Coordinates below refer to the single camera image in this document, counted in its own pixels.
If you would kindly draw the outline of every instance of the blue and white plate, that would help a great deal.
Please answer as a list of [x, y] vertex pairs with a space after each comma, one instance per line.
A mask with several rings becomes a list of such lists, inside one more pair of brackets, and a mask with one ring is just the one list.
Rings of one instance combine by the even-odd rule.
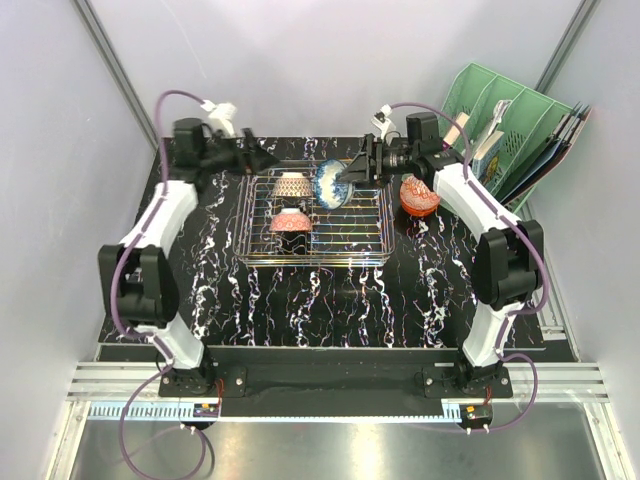
[[313, 179], [313, 193], [321, 207], [335, 210], [348, 203], [355, 187], [351, 183], [338, 183], [336, 178], [347, 166], [340, 160], [327, 160], [318, 165]]

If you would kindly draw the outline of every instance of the white wall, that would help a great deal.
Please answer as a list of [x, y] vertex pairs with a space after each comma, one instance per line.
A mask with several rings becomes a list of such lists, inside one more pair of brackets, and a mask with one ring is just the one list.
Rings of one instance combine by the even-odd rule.
[[0, 478], [41, 478], [152, 152], [70, 1], [0, 6]]
[[[93, 0], [148, 111], [169, 88], [257, 135], [361, 135], [385, 103], [441, 104], [477, 61], [533, 86], [578, 0]], [[185, 100], [173, 119], [197, 114]]]
[[640, 35], [637, 0], [601, 2], [550, 94], [594, 112], [533, 207], [582, 356], [602, 366], [640, 472]]

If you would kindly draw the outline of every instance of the wire rack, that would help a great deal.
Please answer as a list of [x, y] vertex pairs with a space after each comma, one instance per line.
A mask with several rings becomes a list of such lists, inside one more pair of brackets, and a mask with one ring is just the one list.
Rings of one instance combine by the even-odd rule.
[[[256, 267], [355, 267], [382, 266], [389, 259], [395, 248], [391, 185], [356, 189], [351, 201], [336, 210], [322, 208], [313, 197], [273, 195], [284, 171], [301, 172], [312, 181], [320, 163], [287, 160], [266, 175], [243, 178], [233, 240], [234, 253], [242, 262]], [[300, 208], [311, 219], [312, 231], [271, 232], [271, 219], [285, 206]]]

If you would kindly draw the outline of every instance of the red patterned bowl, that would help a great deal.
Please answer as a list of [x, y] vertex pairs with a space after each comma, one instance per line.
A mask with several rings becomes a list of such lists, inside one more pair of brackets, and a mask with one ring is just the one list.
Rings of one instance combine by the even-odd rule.
[[310, 232], [311, 220], [298, 208], [283, 208], [271, 220], [272, 232]]
[[440, 205], [440, 196], [432, 192], [422, 180], [411, 175], [400, 187], [400, 203], [409, 215], [425, 217]]

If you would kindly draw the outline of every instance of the black table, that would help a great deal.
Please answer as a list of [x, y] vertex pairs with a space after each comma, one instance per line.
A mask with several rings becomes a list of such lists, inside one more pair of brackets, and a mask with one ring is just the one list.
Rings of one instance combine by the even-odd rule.
[[[352, 158], [358, 138], [266, 138], [281, 159]], [[140, 213], [159, 181], [158, 158]], [[439, 208], [426, 219], [399, 206], [396, 248], [381, 268], [247, 268], [233, 254], [241, 179], [216, 175], [170, 254], [180, 314], [207, 345], [433, 348], [460, 346], [476, 300], [469, 272], [475, 240]], [[128, 343], [106, 319], [100, 342]], [[518, 317], [510, 347], [542, 348], [535, 316]]]

